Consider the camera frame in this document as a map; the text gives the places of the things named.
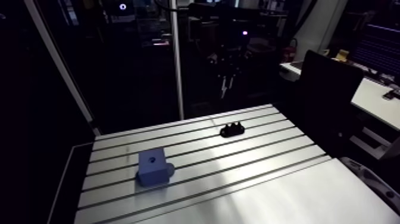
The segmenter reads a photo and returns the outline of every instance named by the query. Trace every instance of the dark background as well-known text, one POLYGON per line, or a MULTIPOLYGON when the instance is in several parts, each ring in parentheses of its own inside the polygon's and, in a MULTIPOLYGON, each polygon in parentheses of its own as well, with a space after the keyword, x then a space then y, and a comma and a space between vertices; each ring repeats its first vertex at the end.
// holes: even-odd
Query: dark background
POLYGON ((94 137, 25 4, 1 1, 0 9, 2 123, 10 141, 2 155, 10 186, 4 203, 14 223, 46 223, 71 147, 94 137))

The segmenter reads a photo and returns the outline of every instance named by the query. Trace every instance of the fire extinguisher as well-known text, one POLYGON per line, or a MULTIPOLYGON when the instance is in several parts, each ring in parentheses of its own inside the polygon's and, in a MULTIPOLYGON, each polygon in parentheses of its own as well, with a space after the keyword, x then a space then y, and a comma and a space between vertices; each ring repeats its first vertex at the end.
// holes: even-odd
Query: fire extinguisher
POLYGON ((297 39, 293 38, 289 46, 283 49, 282 63, 292 62, 296 56, 297 39))

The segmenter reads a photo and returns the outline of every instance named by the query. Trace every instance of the black object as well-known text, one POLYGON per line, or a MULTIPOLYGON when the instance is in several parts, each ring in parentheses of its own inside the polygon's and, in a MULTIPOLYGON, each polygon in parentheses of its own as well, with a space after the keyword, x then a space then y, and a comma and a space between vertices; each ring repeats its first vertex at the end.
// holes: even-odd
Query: black object
POLYGON ((348 59, 400 82, 400 30, 368 24, 348 59))
POLYGON ((232 123, 230 126, 225 125, 220 131, 220 135, 224 138, 241 135, 243 133, 245 133, 245 127, 243 127, 240 122, 237 124, 232 123))
POLYGON ((291 120, 316 143, 339 147, 335 143, 360 127, 350 114, 362 79, 361 69, 308 51, 291 103, 291 120))
POLYGON ((394 97, 400 99, 400 91, 391 90, 382 96, 384 99, 390 100, 394 97))

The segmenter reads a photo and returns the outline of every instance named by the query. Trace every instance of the white desk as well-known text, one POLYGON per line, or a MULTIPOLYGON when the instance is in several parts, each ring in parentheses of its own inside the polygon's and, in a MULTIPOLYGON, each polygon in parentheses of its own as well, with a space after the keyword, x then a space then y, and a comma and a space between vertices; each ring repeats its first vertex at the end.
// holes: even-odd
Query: white desk
MULTIPOLYGON (((282 75, 285 79, 291 81, 299 79, 301 75, 301 69, 292 66, 290 63, 283 63, 281 64, 281 66, 291 71, 291 73, 282 75)), ((361 65, 358 67, 366 70, 366 68, 361 65)), ((395 130, 400 131, 400 100, 396 98, 392 100, 386 100, 382 98, 382 96, 390 90, 391 88, 387 86, 383 86, 367 78, 363 78, 351 102, 353 105, 383 121, 395 130)), ((388 150, 388 147, 393 146, 390 145, 390 143, 388 143, 382 137, 373 133, 371 130, 364 129, 363 131, 364 133, 370 135, 372 138, 380 142, 383 147, 379 149, 372 149, 364 143, 359 144, 359 139, 353 138, 352 140, 356 140, 357 143, 355 143, 357 145, 365 149, 375 158, 381 158, 384 155, 385 151, 388 150)), ((397 142, 397 147, 400 147, 400 145, 398 145, 400 144, 400 138, 395 142, 397 142)))
POLYGON ((98 137, 86 174, 75 224, 400 223, 272 105, 98 137), (218 135, 236 121, 244 134, 218 135), (175 174, 142 188, 138 152, 156 147, 175 174))

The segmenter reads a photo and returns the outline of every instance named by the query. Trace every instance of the purple light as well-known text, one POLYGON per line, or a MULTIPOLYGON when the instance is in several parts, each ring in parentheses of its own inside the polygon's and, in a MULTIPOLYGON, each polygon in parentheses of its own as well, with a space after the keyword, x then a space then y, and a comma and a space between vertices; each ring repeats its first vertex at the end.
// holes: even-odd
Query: purple light
POLYGON ((122 10, 122 11, 126 10, 126 5, 125 4, 121 4, 120 5, 120 10, 122 10))

